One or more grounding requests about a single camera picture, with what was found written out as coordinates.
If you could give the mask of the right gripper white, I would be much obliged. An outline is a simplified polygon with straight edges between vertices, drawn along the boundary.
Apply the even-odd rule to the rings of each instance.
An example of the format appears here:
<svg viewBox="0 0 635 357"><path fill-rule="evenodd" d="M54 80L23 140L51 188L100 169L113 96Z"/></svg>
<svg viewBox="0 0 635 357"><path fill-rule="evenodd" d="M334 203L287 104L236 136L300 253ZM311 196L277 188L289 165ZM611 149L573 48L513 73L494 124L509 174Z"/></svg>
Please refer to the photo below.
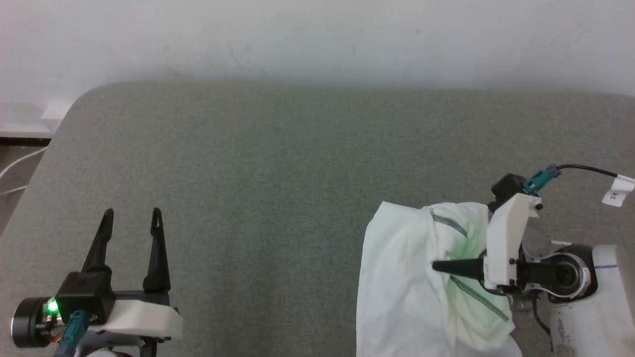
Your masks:
<svg viewBox="0 0 635 357"><path fill-rule="evenodd" d="M544 292L556 301L587 298L597 290L593 249L565 244L546 253L530 253L522 242L531 218L538 218L542 199L514 194L497 208L486 229L483 258L433 261L432 269L483 280L485 289L502 295Z"/></svg>

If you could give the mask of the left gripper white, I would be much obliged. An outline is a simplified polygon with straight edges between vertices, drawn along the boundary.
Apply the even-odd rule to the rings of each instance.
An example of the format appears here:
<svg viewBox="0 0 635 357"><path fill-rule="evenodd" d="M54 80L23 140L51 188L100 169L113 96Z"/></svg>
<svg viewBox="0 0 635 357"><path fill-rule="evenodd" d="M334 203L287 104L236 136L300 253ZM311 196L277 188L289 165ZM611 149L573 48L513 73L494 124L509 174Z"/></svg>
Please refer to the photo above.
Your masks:
<svg viewBox="0 0 635 357"><path fill-rule="evenodd" d="M112 273L105 264L108 242L113 235L114 209L105 210L82 266L82 273ZM170 280L162 212L154 208L150 224L152 247L145 293L168 293ZM118 294L108 321L89 324L78 348L141 347L178 340L184 320L168 297L142 297L140 292ZM53 297L28 297L19 303L12 318L12 339L18 348L44 348L57 343L65 330L59 305Z"/></svg>

